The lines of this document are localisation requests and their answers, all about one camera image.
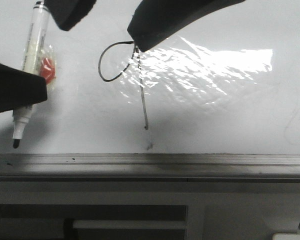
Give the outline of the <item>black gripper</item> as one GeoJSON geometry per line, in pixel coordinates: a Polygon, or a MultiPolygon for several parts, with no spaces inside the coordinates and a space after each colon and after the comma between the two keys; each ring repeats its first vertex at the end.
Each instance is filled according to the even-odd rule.
{"type": "Polygon", "coordinates": [[[78,24],[96,4],[96,0],[45,0],[59,29],[69,31],[78,24]]]}

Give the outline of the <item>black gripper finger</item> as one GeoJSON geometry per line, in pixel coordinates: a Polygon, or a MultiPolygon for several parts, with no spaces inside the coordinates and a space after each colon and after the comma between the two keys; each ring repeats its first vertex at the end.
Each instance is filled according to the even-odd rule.
{"type": "Polygon", "coordinates": [[[240,3],[241,0],[143,0],[127,32],[146,52],[194,21],[240,3]]]}
{"type": "Polygon", "coordinates": [[[0,113],[48,99],[46,80],[0,63],[0,113]]]}

